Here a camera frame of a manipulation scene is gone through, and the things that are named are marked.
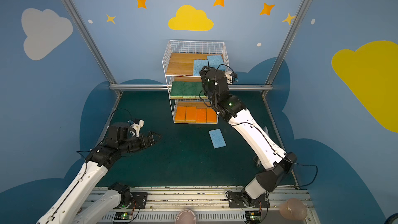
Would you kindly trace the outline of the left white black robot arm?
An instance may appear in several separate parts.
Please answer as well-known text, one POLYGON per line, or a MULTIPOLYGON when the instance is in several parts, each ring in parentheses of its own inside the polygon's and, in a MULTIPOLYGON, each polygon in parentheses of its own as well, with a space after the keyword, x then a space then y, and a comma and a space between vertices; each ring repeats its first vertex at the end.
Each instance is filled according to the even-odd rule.
POLYGON ((97 183, 124 154, 137 153, 162 139, 160 134, 152 131, 142 134, 143 125, 143 120, 110 125, 104 139, 84 158, 84 164, 71 184, 38 223, 96 224, 112 209, 133 205, 130 186, 114 183, 94 204, 81 209, 97 183))

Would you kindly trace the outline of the blue sponge front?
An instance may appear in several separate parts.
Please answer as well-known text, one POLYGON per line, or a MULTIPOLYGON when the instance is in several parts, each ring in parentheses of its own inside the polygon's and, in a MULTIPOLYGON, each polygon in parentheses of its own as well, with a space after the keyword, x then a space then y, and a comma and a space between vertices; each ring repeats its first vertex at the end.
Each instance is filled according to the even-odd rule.
POLYGON ((226 66, 221 55, 207 56, 209 67, 217 68, 218 70, 225 71, 226 66))

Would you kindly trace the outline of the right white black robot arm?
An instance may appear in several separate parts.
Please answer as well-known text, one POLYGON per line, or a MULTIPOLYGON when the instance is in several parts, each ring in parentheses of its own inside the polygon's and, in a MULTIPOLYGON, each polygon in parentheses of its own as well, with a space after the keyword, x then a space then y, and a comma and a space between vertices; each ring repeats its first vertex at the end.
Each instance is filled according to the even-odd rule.
POLYGON ((261 195, 274 191, 291 172, 297 156, 279 147, 257 124, 241 100, 230 93, 228 84, 237 77, 235 73, 226 74, 218 68, 204 66, 200 77, 209 107, 244 138, 265 168, 242 190, 245 204, 251 206, 261 195))

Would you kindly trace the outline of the green sponge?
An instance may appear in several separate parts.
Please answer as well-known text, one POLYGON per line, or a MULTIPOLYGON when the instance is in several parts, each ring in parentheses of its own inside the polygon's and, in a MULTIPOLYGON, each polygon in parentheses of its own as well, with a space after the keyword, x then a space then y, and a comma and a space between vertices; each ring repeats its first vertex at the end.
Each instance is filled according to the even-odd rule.
POLYGON ((195 98, 196 82, 184 82, 182 97, 187 99, 195 98))
POLYGON ((203 91, 203 86, 202 86, 201 82, 195 82, 195 93, 194 93, 194 96, 196 98, 200 98, 200 97, 203 98, 203 99, 206 98, 206 95, 205 95, 205 93, 203 91))
POLYGON ((174 81, 172 83, 170 97, 172 99, 174 99, 174 98, 182 98, 183 94, 184 94, 184 89, 185 89, 185 82, 174 81))

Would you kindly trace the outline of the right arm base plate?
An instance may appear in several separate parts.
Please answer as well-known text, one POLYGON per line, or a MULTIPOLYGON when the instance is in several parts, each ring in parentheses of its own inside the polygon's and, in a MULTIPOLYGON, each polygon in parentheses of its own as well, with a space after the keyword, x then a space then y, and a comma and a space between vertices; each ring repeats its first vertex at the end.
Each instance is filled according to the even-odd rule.
POLYGON ((226 192, 229 208, 269 208, 270 202, 268 194, 262 194, 256 199, 252 199, 243 192, 230 191, 226 192))

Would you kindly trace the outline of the blue sponge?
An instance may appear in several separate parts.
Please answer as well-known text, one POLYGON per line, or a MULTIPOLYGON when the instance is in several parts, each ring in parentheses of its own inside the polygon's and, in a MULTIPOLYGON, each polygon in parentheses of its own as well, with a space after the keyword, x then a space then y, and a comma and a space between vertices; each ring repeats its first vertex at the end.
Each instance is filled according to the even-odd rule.
POLYGON ((200 76, 200 71, 203 67, 209 67, 208 60, 193 60, 193 76, 200 76))
POLYGON ((218 70, 225 71, 226 66, 221 55, 207 56, 209 67, 217 68, 218 70))
POLYGON ((210 130, 209 131, 210 139, 213 144, 214 149, 222 148, 226 146, 226 142, 223 138, 222 132, 220 129, 210 130))

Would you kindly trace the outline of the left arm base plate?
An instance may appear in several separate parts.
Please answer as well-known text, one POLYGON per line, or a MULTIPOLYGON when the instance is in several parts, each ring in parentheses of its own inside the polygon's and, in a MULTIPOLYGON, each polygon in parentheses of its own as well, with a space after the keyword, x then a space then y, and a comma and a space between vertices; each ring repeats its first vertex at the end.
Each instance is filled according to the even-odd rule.
POLYGON ((123 193, 118 208, 132 209, 133 207, 135 207, 135 208, 144 209, 146 207, 147 197, 148 197, 147 192, 123 193))

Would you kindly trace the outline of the orange sponge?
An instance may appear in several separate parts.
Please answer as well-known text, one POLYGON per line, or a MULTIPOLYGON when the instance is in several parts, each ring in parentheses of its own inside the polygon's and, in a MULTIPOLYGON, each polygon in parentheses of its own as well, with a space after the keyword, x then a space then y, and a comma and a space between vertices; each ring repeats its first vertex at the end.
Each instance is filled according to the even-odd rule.
POLYGON ((206 109, 206 122, 207 123, 217 123, 218 122, 218 115, 211 108, 206 109))
POLYGON ((186 121, 186 106, 177 106, 175 114, 175 122, 185 122, 186 121))
POLYGON ((206 109, 204 108, 197 108, 196 110, 196 123, 206 123, 207 118, 206 118, 206 109))
POLYGON ((195 106, 186 107, 186 122, 195 123, 197 121, 197 108, 195 106))

